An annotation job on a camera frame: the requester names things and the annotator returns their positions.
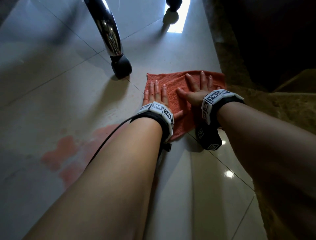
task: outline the tile floor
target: tile floor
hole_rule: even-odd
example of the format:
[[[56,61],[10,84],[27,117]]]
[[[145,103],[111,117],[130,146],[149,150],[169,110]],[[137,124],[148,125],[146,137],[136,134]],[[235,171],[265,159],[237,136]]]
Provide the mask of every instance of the tile floor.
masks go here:
[[[113,76],[83,1],[19,0],[0,26],[3,239],[21,239],[135,113],[146,73],[221,71],[202,0],[183,0],[170,26],[164,0],[107,2],[133,66],[128,79]],[[190,132],[164,153],[145,239],[266,239],[251,178],[220,135],[215,152]]]

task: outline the black cable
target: black cable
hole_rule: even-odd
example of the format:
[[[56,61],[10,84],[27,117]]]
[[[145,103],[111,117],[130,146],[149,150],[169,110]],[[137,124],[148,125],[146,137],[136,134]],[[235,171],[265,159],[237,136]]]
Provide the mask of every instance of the black cable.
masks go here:
[[[93,155],[93,157],[91,158],[90,162],[88,163],[88,165],[86,166],[86,168],[89,166],[89,164],[92,162],[92,160],[95,158],[95,156],[99,153],[99,151],[101,150],[101,148],[104,146],[104,144],[107,142],[107,140],[109,140],[109,138],[113,135],[113,133],[116,132],[117,129],[119,129],[124,123],[126,123],[127,121],[131,120],[133,117],[135,117],[136,115],[126,119],[124,122],[122,122],[120,125],[118,125],[116,127],[116,129],[113,130],[113,132],[110,133],[110,135],[104,140],[104,142],[101,144],[101,146],[99,147],[99,149],[95,152],[95,154]]]

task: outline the cloth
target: cloth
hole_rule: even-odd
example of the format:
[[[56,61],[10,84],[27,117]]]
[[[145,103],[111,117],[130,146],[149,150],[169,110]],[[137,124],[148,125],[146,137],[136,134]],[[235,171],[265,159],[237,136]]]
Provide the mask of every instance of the cloth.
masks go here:
[[[191,104],[186,100],[181,99],[177,93],[176,89],[181,87],[184,91],[188,92],[189,88],[186,84],[185,75],[190,74],[195,79],[198,86],[200,86],[200,73],[201,71],[186,71],[186,72],[178,72],[178,73],[168,73],[168,74],[147,74],[147,83],[144,91],[148,89],[151,81],[155,81],[156,79],[159,81],[159,85],[162,88],[163,84],[167,85],[167,93],[169,97],[169,106],[173,114],[183,110],[185,112],[185,116],[181,119],[175,120],[175,125],[173,129],[173,136],[170,138],[170,141],[173,141],[185,133],[191,131],[195,128],[196,125],[202,121],[201,117],[201,109],[191,108]],[[225,84],[225,75],[222,73],[209,72],[204,71],[206,77],[212,75],[213,77],[213,88],[215,90],[217,87],[226,89]],[[193,118],[193,111],[198,111],[198,114],[195,116],[199,116]]]

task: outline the caster wheel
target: caster wheel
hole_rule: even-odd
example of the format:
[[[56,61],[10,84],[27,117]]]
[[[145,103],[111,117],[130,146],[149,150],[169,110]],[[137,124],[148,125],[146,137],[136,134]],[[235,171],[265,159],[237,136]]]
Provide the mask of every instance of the caster wheel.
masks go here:
[[[166,0],[171,12],[176,12],[181,7],[182,0]]]
[[[118,79],[125,78],[132,73],[132,65],[126,56],[110,57],[113,72]]]

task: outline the red puddle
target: red puddle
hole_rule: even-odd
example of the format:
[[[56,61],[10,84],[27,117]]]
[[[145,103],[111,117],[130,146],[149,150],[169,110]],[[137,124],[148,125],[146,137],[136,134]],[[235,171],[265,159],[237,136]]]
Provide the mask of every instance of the red puddle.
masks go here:
[[[65,166],[58,174],[58,177],[61,178],[64,183],[65,189],[67,189],[82,174],[100,145],[117,126],[118,124],[113,124],[96,129],[92,133],[91,139],[87,142],[83,142],[80,146],[75,144],[73,136],[63,137],[57,142],[57,147],[54,151],[49,151],[42,156],[41,162],[44,163],[49,170],[55,172],[61,169],[62,163],[69,157],[78,153],[77,159]],[[120,127],[104,146],[109,144],[126,126],[127,124],[124,124]]]

